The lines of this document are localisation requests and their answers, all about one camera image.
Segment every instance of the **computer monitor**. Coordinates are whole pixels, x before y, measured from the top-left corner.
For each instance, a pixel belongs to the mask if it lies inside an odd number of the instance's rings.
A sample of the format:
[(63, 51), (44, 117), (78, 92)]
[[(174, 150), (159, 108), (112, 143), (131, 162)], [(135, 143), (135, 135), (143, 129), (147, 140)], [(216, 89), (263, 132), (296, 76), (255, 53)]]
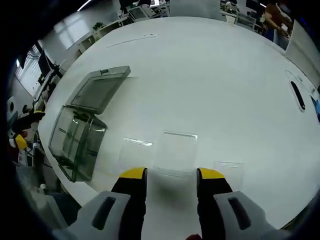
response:
[(151, 0), (150, 7), (157, 7), (159, 5), (160, 5), (159, 0)]
[(28, 51), (25, 51), (24, 53), (22, 53), (20, 56), (18, 56), (18, 61), (19, 61), (19, 65), (22, 69), (24, 69), (25, 67), (25, 63), (26, 63), (26, 58), (27, 58), (27, 54)]
[(47, 59), (45, 51), (42, 51), (40, 58), (38, 60), (38, 65), (39, 65), (39, 68), (41, 70), (43, 77), (45, 78), (49, 74), (49, 72), (51, 71), (49, 61)]

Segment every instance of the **gray translucent storage box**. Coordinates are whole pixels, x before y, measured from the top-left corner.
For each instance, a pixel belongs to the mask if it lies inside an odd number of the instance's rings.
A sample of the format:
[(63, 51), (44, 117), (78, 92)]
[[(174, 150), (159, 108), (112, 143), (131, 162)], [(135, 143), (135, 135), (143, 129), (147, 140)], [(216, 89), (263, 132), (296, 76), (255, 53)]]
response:
[(130, 73), (128, 66), (89, 73), (62, 107), (53, 128), (49, 149), (72, 182), (90, 181), (107, 130), (101, 114)]
[(129, 73), (129, 66), (91, 72), (76, 87), (65, 105), (102, 114)]

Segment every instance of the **white table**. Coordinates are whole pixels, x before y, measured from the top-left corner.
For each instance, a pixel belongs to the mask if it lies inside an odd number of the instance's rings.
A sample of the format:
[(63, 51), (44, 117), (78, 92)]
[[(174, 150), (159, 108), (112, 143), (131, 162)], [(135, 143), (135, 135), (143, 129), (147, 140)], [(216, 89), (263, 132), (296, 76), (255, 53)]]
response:
[[(108, 130), (90, 186), (69, 182), (48, 148), (61, 106), (88, 73), (126, 65), (129, 78), (98, 115)], [(286, 70), (309, 83), (278, 46), (239, 26), (194, 17), (130, 24), (104, 36), (65, 73), (39, 124), (40, 138), (61, 183), (83, 206), (116, 182), (124, 137), (156, 148), (163, 131), (197, 134), (195, 168), (244, 163), (240, 190), (281, 228), (320, 183), (320, 124), (301, 87), (305, 112), (299, 110)], [(152, 157), (132, 164), (150, 168)]]

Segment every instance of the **window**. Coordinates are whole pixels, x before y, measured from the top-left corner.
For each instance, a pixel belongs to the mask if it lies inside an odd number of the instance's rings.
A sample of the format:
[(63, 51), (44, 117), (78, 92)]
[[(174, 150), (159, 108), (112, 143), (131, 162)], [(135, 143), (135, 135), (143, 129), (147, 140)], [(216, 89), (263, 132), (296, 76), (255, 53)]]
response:
[(39, 57), (40, 54), (41, 53), (34, 45), (32, 49), (30, 49), (30, 51), (28, 52), (24, 68), (22, 69), (22, 67), (19, 65), (15, 71), (16, 78), (19, 80), (19, 82), (23, 85), (23, 87), (28, 91), (28, 93), (31, 96), (34, 96), (36, 94), (40, 86), (40, 84), (38, 83), (38, 79), (40, 77), (41, 71), (38, 66), (37, 59), (37, 57)]
[(69, 49), (80, 38), (90, 32), (90, 29), (79, 13), (66, 17), (54, 26), (54, 31), (65, 49)]

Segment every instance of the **office chair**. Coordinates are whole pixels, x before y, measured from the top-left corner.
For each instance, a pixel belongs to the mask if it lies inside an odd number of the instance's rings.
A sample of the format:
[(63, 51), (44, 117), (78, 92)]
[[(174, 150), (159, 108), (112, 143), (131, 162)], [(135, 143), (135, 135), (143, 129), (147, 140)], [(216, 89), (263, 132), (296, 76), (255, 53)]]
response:
[(235, 24), (240, 27), (254, 31), (256, 21), (257, 20), (255, 18), (253, 18), (252, 16), (247, 16), (247, 15), (242, 14), (240, 12), (236, 13)]
[(128, 12), (135, 22), (148, 20), (156, 14), (150, 7), (144, 5), (133, 7)]

